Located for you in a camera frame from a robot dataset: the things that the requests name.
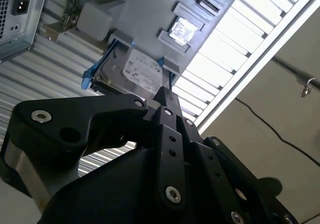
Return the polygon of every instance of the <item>corrugated metal panel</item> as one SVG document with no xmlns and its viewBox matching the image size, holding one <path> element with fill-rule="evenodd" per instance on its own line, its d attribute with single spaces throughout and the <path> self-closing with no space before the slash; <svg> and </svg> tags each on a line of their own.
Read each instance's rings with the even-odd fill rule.
<svg viewBox="0 0 320 224">
<path fill-rule="evenodd" d="M 43 23 L 57 22 L 66 0 L 47 0 Z M 94 96 L 81 89 L 82 74 L 101 58 L 101 53 L 79 42 L 72 34 L 59 43 L 38 35 L 35 48 L 0 65 L 0 146 L 4 141 L 11 111 L 22 101 L 33 99 Z M 84 157 L 79 166 L 82 176 L 134 148 L 133 143 L 113 150 L 102 150 Z"/>
</svg>

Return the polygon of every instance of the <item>power supply unit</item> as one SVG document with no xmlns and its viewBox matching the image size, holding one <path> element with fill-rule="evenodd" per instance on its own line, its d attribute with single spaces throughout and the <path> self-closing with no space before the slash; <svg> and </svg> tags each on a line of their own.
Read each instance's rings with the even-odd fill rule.
<svg viewBox="0 0 320 224">
<path fill-rule="evenodd" d="M 33 46 L 45 0 L 0 0 L 0 62 Z"/>
</svg>

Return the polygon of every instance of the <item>power socket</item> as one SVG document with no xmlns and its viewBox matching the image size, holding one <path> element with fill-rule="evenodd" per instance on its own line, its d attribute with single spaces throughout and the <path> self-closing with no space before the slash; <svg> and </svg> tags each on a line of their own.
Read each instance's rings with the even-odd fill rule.
<svg viewBox="0 0 320 224">
<path fill-rule="evenodd" d="M 28 13 L 30 0 L 13 0 L 12 15 L 17 16 Z"/>
</svg>

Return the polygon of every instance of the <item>silver screw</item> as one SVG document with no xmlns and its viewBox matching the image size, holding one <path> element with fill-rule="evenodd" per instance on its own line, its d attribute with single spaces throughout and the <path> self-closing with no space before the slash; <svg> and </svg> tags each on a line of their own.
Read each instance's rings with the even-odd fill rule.
<svg viewBox="0 0 320 224">
<path fill-rule="evenodd" d="M 287 215 L 284 216 L 284 219 L 286 220 L 287 223 L 294 224 Z"/>
<path fill-rule="evenodd" d="M 220 146 L 220 143 L 216 139 L 212 139 L 212 141 L 216 146 Z"/>
<path fill-rule="evenodd" d="M 193 126 L 194 125 L 189 119 L 186 119 L 185 121 L 189 126 Z"/>
<path fill-rule="evenodd" d="M 31 113 L 31 118 L 38 123 L 47 123 L 52 119 L 52 116 L 46 111 L 36 110 Z"/>
<path fill-rule="evenodd" d="M 173 204 L 179 204 L 181 202 L 181 195 L 179 191 L 174 187 L 167 187 L 165 189 L 165 196 Z"/>
<path fill-rule="evenodd" d="M 136 100 L 134 103 L 139 107 L 143 107 L 143 104 L 138 100 Z"/>
<path fill-rule="evenodd" d="M 244 220 L 237 212 L 231 212 L 231 218 L 235 224 L 245 224 Z"/>
<path fill-rule="evenodd" d="M 170 116 L 172 115 L 172 112 L 170 110 L 168 110 L 168 109 L 165 109 L 164 112 L 167 113 Z"/>
</svg>

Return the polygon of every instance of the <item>black metal bracket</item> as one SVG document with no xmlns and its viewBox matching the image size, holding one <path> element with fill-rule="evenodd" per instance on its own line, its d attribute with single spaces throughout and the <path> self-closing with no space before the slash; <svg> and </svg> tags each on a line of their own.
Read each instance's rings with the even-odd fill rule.
<svg viewBox="0 0 320 224">
<path fill-rule="evenodd" d="M 203 141 L 178 101 L 163 87 L 146 102 L 134 95 L 23 102 L 12 112 L 0 175 L 35 200 L 39 224 L 297 224 L 219 139 Z M 82 156 L 127 141 L 136 149 L 78 178 Z"/>
</svg>

